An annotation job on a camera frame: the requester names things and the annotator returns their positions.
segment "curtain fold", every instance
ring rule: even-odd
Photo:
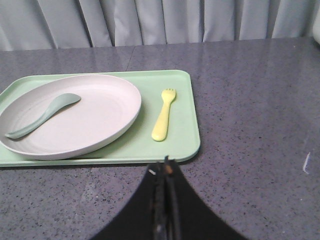
[[[0,0],[0,51],[311,36],[320,0]]]

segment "fork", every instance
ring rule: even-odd
[[[176,95],[176,90],[172,88],[167,88],[161,93],[163,105],[151,133],[153,140],[157,142],[163,141],[167,137],[170,106]]]

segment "plate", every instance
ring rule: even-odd
[[[4,136],[32,123],[63,93],[77,94],[81,101],[20,140]],[[72,158],[119,138],[133,124],[140,107],[140,92],[127,80],[102,74],[66,77],[37,87],[6,107],[0,114],[0,142],[28,159]]]

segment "tray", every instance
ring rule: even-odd
[[[26,76],[13,82],[0,94],[0,112],[22,94],[61,78],[85,75],[57,74]],[[190,75],[181,70],[101,72],[133,83],[140,91],[142,104],[133,125],[121,137],[96,151],[64,160],[26,159],[0,145],[0,167],[60,166],[93,164],[154,163],[170,159],[183,162],[192,158],[200,147],[200,136]],[[162,107],[161,92],[177,91],[171,105],[167,138],[156,142],[151,132]]]

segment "granite surface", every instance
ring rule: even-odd
[[[320,239],[320,47],[310,37],[0,52],[0,91],[29,75],[169,69],[191,76],[201,147],[180,167],[202,200],[250,240]],[[0,239],[89,239],[145,170],[0,168]]]

